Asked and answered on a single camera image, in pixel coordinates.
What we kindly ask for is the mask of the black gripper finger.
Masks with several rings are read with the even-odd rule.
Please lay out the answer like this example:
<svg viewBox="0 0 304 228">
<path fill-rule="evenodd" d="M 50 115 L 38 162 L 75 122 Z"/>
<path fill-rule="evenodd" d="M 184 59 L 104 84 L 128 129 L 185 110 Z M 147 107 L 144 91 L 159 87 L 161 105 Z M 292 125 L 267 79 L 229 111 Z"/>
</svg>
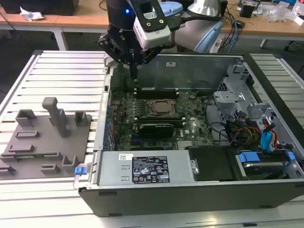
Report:
<svg viewBox="0 0 304 228">
<path fill-rule="evenodd" d="M 133 79 L 133 54 L 127 41 L 125 35 L 105 34 L 100 36 L 97 44 L 114 61 L 128 68 L 130 78 Z"/>
<path fill-rule="evenodd" d="M 133 78 L 137 78 L 139 66 L 151 62 L 162 50 L 163 46 L 153 47 L 148 50 L 136 49 L 133 55 Z"/>
</svg>

